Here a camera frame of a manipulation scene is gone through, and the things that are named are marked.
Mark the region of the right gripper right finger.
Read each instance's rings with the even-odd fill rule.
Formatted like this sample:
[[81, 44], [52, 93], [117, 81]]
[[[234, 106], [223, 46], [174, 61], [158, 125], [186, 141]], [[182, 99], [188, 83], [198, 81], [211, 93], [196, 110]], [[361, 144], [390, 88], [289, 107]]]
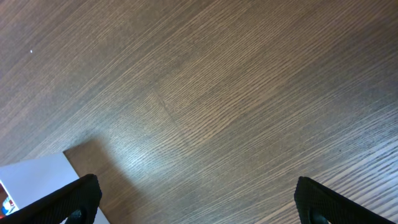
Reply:
[[394, 224], [309, 177], [298, 178], [294, 200], [304, 224]]

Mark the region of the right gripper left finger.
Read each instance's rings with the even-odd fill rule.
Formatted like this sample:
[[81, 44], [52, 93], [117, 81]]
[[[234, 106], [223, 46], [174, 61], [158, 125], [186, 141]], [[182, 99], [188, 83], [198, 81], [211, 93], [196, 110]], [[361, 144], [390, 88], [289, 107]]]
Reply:
[[1, 219], [2, 224], [93, 224], [102, 191], [98, 178], [87, 174], [19, 211]]

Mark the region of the white cardboard box pink inside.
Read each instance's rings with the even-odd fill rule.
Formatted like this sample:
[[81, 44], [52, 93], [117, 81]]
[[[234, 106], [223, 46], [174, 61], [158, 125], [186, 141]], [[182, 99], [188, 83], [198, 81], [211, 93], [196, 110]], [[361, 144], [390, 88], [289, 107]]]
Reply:
[[[62, 152], [1, 167], [1, 183], [19, 210], [85, 175], [78, 175]], [[94, 224], [108, 222], [98, 207]]]

